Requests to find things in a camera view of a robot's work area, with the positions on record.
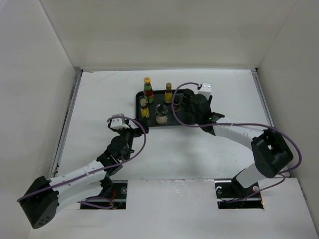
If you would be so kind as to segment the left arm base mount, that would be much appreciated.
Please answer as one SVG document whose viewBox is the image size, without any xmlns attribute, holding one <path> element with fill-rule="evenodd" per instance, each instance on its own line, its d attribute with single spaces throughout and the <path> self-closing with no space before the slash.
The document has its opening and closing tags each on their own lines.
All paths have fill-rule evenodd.
<svg viewBox="0 0 319 239">
<path fill-rule="evenodd" d="M 85 199 L 81 210 L 124 210 L 127 205 L 128 181 L 107 179 L 98 196 Z"/>
</svg>

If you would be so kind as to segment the red chili sauce bottle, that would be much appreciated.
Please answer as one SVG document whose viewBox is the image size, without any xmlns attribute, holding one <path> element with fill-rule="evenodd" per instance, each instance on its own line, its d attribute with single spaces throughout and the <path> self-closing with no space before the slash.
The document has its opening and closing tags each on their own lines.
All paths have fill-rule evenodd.
<svg viewBox="0 0 319 239">
<path fill-rule="evenodd" d="M 154 102 L 154 94 L 151 79 L 149 77 L 144 78 L 144 98 L 147 101 L 147 104 L 152 104 Z"/>
</svg>

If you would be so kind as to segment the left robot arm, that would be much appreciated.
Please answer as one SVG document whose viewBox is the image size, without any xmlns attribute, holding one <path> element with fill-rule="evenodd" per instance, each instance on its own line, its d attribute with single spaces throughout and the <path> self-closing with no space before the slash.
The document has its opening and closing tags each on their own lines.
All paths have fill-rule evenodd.
<svg viewBox="0 0 319 239">
<path fill-rule="evenodd" d="M 138 156 L 133 140 L 149 132 L 146 119 L 131 119 L 115 115 L 108 119 L 108 128 L 115 136 L 106 150 L 86 166 L 59 177 L 36 178 L 26 193 L 17 200 L 31 227 L 39 229 L 48 224 L 62 209 L 74 203 L 99 196 L 108 198 L 112 192 L 111 176 L 123 164 Z"/>
</svg>

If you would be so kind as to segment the small yellow label bottle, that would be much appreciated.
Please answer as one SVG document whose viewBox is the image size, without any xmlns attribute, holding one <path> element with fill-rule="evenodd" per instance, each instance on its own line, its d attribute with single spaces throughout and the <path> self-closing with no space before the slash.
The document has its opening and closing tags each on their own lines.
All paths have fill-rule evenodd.
<svg viewBox="0 0 319 239">
<path fill-rule="evenodd" d="M 164 93 L 164 103 L 166 105 L 171 104 L 172 101 L 172 85 L 170 82 L 166 83 Z"/>
</svg>

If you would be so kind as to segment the black cap spice jar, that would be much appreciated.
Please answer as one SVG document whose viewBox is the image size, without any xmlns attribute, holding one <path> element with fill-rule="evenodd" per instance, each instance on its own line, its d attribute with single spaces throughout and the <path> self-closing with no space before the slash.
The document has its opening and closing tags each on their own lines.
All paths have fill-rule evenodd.
<svg viewBox="0 0 319 239">
<path fill-rule="evenodd" d="M 173 111 L 178 112 L 180 108 L 180 96 L 175 96 L 173 100 Z"/>
<path fill-rule="evenodd" d="M 183 97 L 182 97 L 182 104 L 187 105 L 189 104 L 190 98 L 194 95 L 194 91 L 187 88 L 183 90 Z"/>
</svg>

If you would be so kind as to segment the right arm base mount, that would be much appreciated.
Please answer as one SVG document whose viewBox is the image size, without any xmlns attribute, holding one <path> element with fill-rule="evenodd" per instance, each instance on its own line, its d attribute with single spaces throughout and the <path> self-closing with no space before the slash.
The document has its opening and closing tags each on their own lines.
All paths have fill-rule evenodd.
<svg viewBox="0 0 319 239">
<path fill-rule="evenodd" d="M 215 191 L 219 209 L 263 209 L 258 182 L 248 188 L 235 185 L 231 180 L 216 180 Z"/>
</svg>

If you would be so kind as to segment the glass dispenser jar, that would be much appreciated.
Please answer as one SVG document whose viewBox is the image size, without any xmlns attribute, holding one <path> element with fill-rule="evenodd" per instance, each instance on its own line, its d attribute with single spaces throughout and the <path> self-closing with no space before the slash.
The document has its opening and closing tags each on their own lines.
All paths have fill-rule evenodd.
<svg viewBox="0 0 319 239">
<path fill-rule="evenodd" d="M 158 104 L 155 109 L 156 112 L 156 122 L 159 125 L 165 125 L 168 119 L 168 108 L 164 104 Z"/>
</svg>

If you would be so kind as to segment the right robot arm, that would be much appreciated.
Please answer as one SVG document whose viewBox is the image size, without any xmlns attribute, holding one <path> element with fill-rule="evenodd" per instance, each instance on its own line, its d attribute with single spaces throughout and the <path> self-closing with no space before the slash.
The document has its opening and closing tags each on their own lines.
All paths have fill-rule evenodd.
<svg viewBox="0 0 319 239">
<path fill-rule="evenodd" d="M 204 132 L 234 141 L 253 154 L 254 163 L 232 178 L 231 191 L 235 196 L 243 197 L 253 184 L 274 178 L 292 161 L 293 154 L 279 132 L 235 126 L 224 115 L 212 112 L 210 101 L 201 94 L 189 97 L 187 106 L 195 123 Z"/>
</svg>

